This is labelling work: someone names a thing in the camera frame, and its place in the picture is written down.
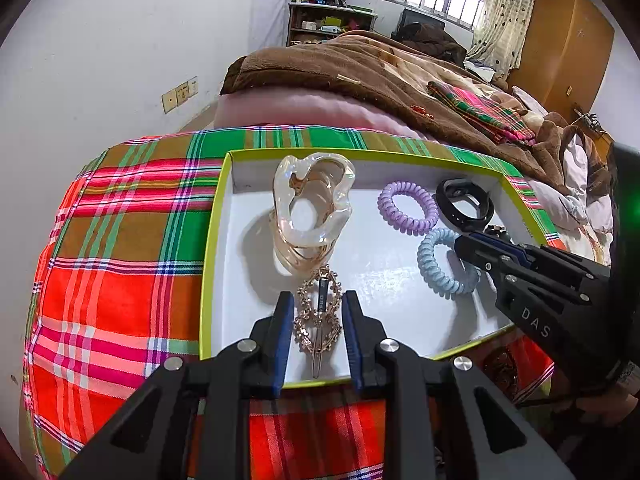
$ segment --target wall socket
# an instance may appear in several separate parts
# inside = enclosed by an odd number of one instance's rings
[[[189,97],[193,97],[198,93],[198,78],[189,79],[187,83],[189,85]]]
[[[167,114],[178,105],[178,96],[175,93],[175,88],[169,90],[166,94],[162,94],[162,108],[164,113]]]
[[[180,86],[177,86],[175,93],[178,96],[178,106],[180,106],[189,98],[189,83],[182,83]]]

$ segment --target blue spiral hair tie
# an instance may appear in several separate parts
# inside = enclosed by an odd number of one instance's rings
[[[466,271],[465,282],[459,282],[447,276],[436,263],[433,255],[433,247],[436,244],[445,244],[453,249],[453,242],[460,235],[451,229],[433,229],[424,237],[418,247],[418,268],[424,278],[437,292],[447,294],[468,294],[476,290],[476,285],[480,280],[480,271],[471,264],[464,264]]]

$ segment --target patterned curtain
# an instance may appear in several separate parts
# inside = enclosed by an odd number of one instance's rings
[[[492,67],[506,78],[520,66],[522,46],[531,20],[534,0],[486,0],[467,57]]]

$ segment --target wristband strap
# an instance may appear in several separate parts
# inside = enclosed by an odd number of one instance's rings
[[[480,218],[471,218],[461,213],[451,201],[452,198],[459,198],[471,195],[480,205]],[[444,217],[462,232],[482,231],[494,216],[494,203],[489,195],[480,186],[464,178],[443,180],[438,184],[436,190],[436,202]]]
[[[393,200],[393,196],[397,194],[414,198],[424,211],[425,218],[418,220],[400,211]],[[409,235],[427,234],[438,222],[438,207],[433,198],[431,198],[427,190],[412,182],[391,182],[387,184],[378,197],[378,209],[382,218],[393,225],[394,228],[400,229]]]
[[[453,242],[460,235],[451,229],[437,228],[424,237],[418,247],[418,268],[424,281],[436,290],[446,294],[468,294],[476,290],[480,281],[480,271],[477,267],[463,263],[466,271],[466,280],[459,282],[447,276],[436,263],[433,255],[433,247],[437,244],[445,244],[453,249]]]

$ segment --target wooden wardrobe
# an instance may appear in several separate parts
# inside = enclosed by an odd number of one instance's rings
[[[519,69],[519,86],[568,122],[585,112],[600,89],[613,43],[613,27],[589,0],[535,0]]]

